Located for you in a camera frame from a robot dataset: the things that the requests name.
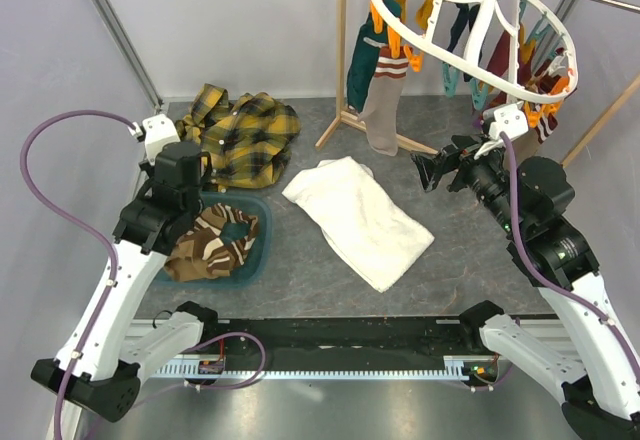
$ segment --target teal basket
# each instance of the teal basket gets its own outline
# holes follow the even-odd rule
[[[260,232],[256,237],[244,265],[234,269],[229,277],[216,279],[203,278],[190,282],[176,282],[164,271],[160,270],[153,279],[155,285],[180,285],[181,287],[210,287],[222,290],[243,288],[251,285],[262,274],[269,256],[273,219],[269,206],[259,198],[239,193],[203,192],[202,201],[205,207],[212,207],[216,203],[223,203],[242,210],[247,215],[257,215]],[[243,237],[248,231],[248,225],[227,223],[220,237],[224,243]]]

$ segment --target gray sock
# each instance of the gray sock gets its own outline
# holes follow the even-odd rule
[[[394,156],[398,153],[396,111],[408,66],[409,62],[403,51],[400,51],[400,57],[392,58],[389,47],[380,49],[367,100],[358,117],[367,126],[367,139],[371,148],[385,155]]]

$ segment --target gray floor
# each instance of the gray floor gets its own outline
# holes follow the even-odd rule
[[[440,189],[425,194],[406,151],[394,158],[380,155],[371,150],[365,134],[348,126],[340,126],[318,152],[314,144],[335,115],[334,100],[288,103],[302,121],[293,158],[275,186],[254,192],[271,207],[275,223],[262,277],[243,290],[152,285],[139,318],[151,318],[187,300],[214,308],[222,317],[254,318],[457,314],[485,299],[510,313],[551,311],[511,263],[503,233],[471,192],[448,193],[447,178]],[[398,110],[398,131],[441,148],[452,134],[473,131],[470,105],[468,97],[405,97]],[[169,116],[180,118],[187,108],[188,104],[172,104]],[[435,236],[422,257],[383,294],[340,260],[317,225],[281,194],[299,171],[347,155],[369,166],[396,205]]]

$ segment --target plaid shirt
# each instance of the plaid shirt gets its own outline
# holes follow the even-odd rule
[[[262,188],[274,184],[289,163],[300,120],[266,93],[247,93],[232,105],[225,89],[205,84],[176,129],[182,140],[211,154],[211,183]]]

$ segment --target white wall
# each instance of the white wall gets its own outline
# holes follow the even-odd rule
[[[0,436],[44,438],[54,396],[29,378],[80,318],[106,262],[102,247],[45,209],[18,167],[27,134],[46,118],[95,108],[151,113],[90,0],[0,0]],[[41,190],[110,234],[132,187],[139,147],[120,124],[71,120],[30,156]]]
[[[625,0],[640,4],[640,0]],[[580,1],[567,27],[580,79],[543,154],[560,160],[640,73],[640,15]],[[640,94],[623,107],[567,169],[576,190],[568,218],[601,263],[612,303],[640,348]]]
[[[234,97],[247,91],[334,96],[335,1],[111,0],[160,95],[186,98],[204,82],[224,86]],[[423,1],[409,0],[412,28],[418,28],[413,17]],[[559,0],[543,1],[553,9]],[[455,6],[447,7],[436,31],[444,45],[457,14]],[[348,0],[347,63],[368,8],[369,0]],[[492,29],[485,62],[501,33]],[[428,58],[421,74],[410,75],[405,93],[440,94],[441,75],[440,62]],[[460,92],[468,92],[465,87]]]

